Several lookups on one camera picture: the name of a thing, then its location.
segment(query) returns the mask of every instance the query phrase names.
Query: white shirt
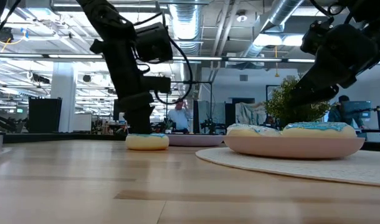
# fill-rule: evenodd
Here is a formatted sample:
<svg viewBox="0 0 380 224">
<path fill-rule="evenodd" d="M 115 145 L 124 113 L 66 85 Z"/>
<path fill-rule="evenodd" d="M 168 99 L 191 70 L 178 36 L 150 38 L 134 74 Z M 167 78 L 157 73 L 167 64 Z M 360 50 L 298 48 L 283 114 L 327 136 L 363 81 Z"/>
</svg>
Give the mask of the white shirt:
<svg viewBox="0 0 380 224">
<path fill-rule="evenodd" d="M 177 130 L 189 129 L 188 114 L 185 109 L 170 110 L 168 113 L 168 118 L 176 123 Z"/>
</svg>

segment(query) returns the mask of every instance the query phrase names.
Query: desk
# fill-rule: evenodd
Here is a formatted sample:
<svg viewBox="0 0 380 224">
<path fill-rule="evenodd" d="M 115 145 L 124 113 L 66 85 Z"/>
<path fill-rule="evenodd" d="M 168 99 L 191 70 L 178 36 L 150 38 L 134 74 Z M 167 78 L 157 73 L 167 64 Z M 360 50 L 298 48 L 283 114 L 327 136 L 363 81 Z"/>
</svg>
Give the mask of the desk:
<svg viewBox="0 0 380 224">
<path fill-rule="evenodd" d="M 6 144 L 0 223 L 380 223 L 380 187 L 219 166 L 201 148 L 123 141 Z"/>
</svg>

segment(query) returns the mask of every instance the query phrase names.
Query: ceiling vent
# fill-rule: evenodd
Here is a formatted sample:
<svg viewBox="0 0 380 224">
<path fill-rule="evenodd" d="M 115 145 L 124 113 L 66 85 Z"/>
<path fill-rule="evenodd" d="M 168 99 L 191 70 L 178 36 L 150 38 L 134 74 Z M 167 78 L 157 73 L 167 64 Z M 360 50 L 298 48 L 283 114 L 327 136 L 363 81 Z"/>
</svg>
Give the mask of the ceiling vent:
<svg viewBox="0 0 380 224">
<path fill-rule="evenodd" d="M 248 81 L 248 75 L 240 75 L 240 82 L 247 82 Z"/>
</svg>

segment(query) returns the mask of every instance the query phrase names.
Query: pink plate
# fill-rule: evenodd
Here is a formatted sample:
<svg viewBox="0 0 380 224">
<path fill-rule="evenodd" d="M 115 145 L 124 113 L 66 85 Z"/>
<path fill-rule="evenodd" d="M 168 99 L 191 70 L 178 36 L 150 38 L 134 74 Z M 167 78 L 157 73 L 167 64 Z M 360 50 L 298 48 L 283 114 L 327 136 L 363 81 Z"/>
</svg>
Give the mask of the pink plate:
<svg viewBox="0 0 380 224">
<path fill-rule="evenodd" d="M 223 142 L 221 135 L 208 134 L 167 134 L 170 146 L 218 146 Z"/>
<path fill-rule="evenodd" d="M 362 148 L 364 138 L 288 138 L 225 136 L 235 152 L 255 156 L 331 159 L 350 156 Z"/>
</svg>

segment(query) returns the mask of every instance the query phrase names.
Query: ceiling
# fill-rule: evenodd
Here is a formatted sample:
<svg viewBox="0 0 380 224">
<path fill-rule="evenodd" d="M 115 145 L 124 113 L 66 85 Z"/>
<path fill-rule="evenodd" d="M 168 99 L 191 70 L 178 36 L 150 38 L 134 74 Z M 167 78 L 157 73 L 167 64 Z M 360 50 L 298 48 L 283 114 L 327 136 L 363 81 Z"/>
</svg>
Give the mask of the ceiling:
<svg viewBox="0 0 380 224">
<path fill-rule="evenodd" d="M 133 1 L 112 1 L 114 4 L 125 3 L 126 7 L 120 7 L 120 14 L 129 19 L 131 22 L 138 22 L 151 17 L 154 13 L 153 10 L 146 11 L 143 4 L 133 4 Z M 169 9 L 164 3 L 167 1 L 160 1 L 162 9 Z M 232 13 L 233 1 L 229 6 L 229 12 L 226 16 L 222 15 L 224 8 L 223 0 L 214 1 L 188 1 L 201 4 L 201 22 L 200 22 L 200 36 L 190 42 L 196 42 L 200 45 L 201 50 L 199 55 L 211 56 L 214 42 L 216 41 L 216 34 L 218 31 L 218 23 L 220 20 L 226 18 L 224 27 L 228 26 L 228 20 Z M 333 1 L 319 0 L 322 6 L 327 6 Z M 73 0 L 55 0 L 54 3 L 75 3 Z M 253 1 L 243 0 L 238 5 L 238 10 L 245 10 L 247 20 L 239 22 L 234 17 L 231 25 L 227 41 L 223 47 L 222 54 L 227 55 L 230 53 L 243 52 L 254 41 L 255 34 L 253 27 L 255 20 L 259 15 L 269 12 L 272 5 L 272 0 Z M 12 27 L 12 34 L 14 35 L 13 44 L 6 45 L 0 42 L 0 52 L 5 53 L 33 53 L 33 54 L 92 54 L 89 48 L 94 39 L 100 38 L 95 32 L 95 29 L 89 23 L 85 14 L 80 8 L 72 9 L 72 7 L 54 7 L 54 9 L 45 9 L 44 6 L 39 8 L 21 7 L 15 10 L 14 14 L 9 18 L 6 27 Z M 4 15 L 8 12 L 8 7 L 5 9 Z M 344 14 L 338 15 L 338 21 L 341 22 L 341 17 Z M 168 25 L 169 33 L 172 37 L 176 37 L 173 30 L 172 17 L 169 14 L 165 15 L 166 24 Z M 293 13 L 292 17 L 285 23 L 284 32 L 280 35 L 293 35 L 304 34 L 309 25 L 314 20 L 325 19 L 320 12 L 318 12 L 309 1 L 304 3 Z M 155 20 L 144 24 L 150 25 L 154 22 L 161 22 L 162 18 L 158 17 Z M 265 47 L 261 54 L 264 57 L 285 57 L 285 58 L 313 58 L 311 55 L 305 54 L 299 50 L 298 47 L 279 45 L 277 48 Z M 110 86 L 113 87 L 109 77 L 107 66 L 104 62 L 74 62 L 78 71 L 78 84 L 77 84 L 77 111 L 93 111 L 94 113 L 108 114 L 109 111 L 100 108 L 112 108 L 112 100 L 115 95 L 107 92 L 107 89 L 100 87 Z M 183 81 L 186 77 L 183 75 L 181 63 L 171 62 L 162 63 L 159 65 L 150 66 L 148 75 L 162 75 L 171 77 L 172 80 Z M 297 72 L 302 72 L 309 69 L 310 64 L 285 64 L 285 63 L 265 63 L 260 70 L 236 70 L 224 68 L 224 65 L 219 67 L 216 78 L 214 79 L 215 85 L 266 85 L 271 83 L 278 83 L 279 78 L 275 77 L 276 68 L 280 70 L 280 77 L 286 75 L 296 75 Z M 210 68 L 196 69 L 193 72 L 198 77 L 198 80 L 208 80 Z M 30 77 L 32 74 L 41 75 L 52 82 L 53 74 L 53 61 L 30 61 L 30 60 L 14 60 L 11 58 L 0 58 L 0 84 L 20 86 L 20 88 L 12 88 L 6 91 L 0 89 L 0 98 L 12 96 L 17 101 L 22 101 L 22 96 L 44 96 L 50 95 L 50 85 L 39 84 L 33 82 Z M 239 75 L 244 74 L 257 74 L 252 75 L 248 82 L 237 81 Z M 91 82 L 84 82 L 83 76 L 90 75 Z M 33 86 L 43 86 L 43 88 L 33 88 Z M 173 92 L 171 98 L 177 98 L 183 93 L 184 87 L 182 84 L 172 84 Z M 12 104 L 10 101 L 0 100 L 0 106 Z M 159 108 L 154 112 L 154 115 L 159 115 L 164 111 L 165 105 L 156 103 Z"/>
</svg>

